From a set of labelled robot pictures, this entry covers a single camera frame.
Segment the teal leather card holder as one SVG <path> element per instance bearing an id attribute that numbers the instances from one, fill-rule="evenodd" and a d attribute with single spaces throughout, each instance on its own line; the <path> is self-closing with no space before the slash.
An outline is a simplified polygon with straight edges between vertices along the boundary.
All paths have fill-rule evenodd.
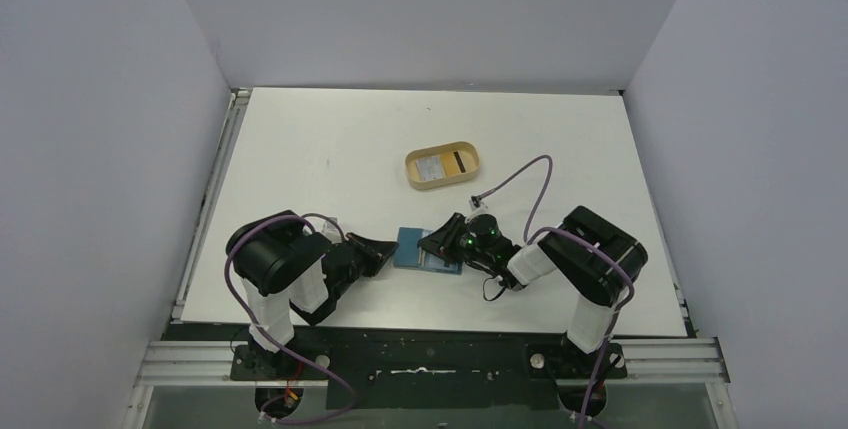
<path id="1" fill-rule="evenodd" d="M 418 247 L 418 242 L 431 233 L 431 230 L 423 228 L 400 227 L 397 234 L 398 247 L 393 255 L 393 266 L 431 273 L 460 275 L 461 264 L 448 264 Z"/>

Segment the beige oval plastic tray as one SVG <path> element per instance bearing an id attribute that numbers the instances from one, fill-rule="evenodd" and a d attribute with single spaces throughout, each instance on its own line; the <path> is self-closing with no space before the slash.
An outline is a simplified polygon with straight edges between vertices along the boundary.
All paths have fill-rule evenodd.
<path id="1" fill-rule="evenodd" d="M 475 179 L 481 159 L 473 144 L 457 141 L 414 150 L 407 154 L 404 166 L 410 186 L 427 191 Z"/>

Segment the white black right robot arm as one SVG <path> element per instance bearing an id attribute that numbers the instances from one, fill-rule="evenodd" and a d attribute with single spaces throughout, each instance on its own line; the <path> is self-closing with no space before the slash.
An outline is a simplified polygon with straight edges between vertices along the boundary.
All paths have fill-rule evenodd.
<path id="1" fill-rule="evenodd" d="M 417 248 L 448 265 L 481 271 L 504 290 L 520 291 L 535 281 L 561 274 L 578 299 L 565 331 L 565 368 L 586 376 L 602 361 L 624 305 L 634 297 L 634 283 L 648 262 L 644 246 L 633 236 L 578 206 L 556 227 L 542 227 L 522 245 L 501 231 L 486 209 L 453 214 L 439 229 L 417 241 Z"/>

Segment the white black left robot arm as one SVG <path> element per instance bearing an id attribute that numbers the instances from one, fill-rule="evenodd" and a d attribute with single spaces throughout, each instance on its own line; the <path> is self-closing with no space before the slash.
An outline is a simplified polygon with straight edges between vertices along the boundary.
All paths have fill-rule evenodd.
<path id="1" fill-rule="evenodd" d="M 237 276 L 245 290 L 237 301 L 248 314 L 248 368 L 272 378 L 292 375 L 300 361 L 291 346 L 291 315 L 309 326 L 332 315 L 339 300 L 362 278 L 373 278 L 399 244 L 346 232 L 318 213 L 285 210 L 239 227 L 225 246 L 225 283 Z"/>

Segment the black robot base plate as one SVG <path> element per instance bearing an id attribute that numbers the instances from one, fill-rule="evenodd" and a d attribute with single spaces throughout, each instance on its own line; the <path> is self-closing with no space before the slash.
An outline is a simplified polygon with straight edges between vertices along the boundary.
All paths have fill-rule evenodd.
<path id="1" fill-rule="evenodd" d="M 289 419 L 308 401 L 306 382 L 326 383 L 327 410 L 578 410 L 587 397 L 595 415 L 606 403 L 606 381 L 628 374 L 620 345 L 585 354 L 559 334 L 300 327 L 288 346 L 312 366 L 260 348 L 244 325 L 177 324 L 162 338 L 225 342 L 229 376 L 281 382 L 256 389 L 254 404 Z"/>

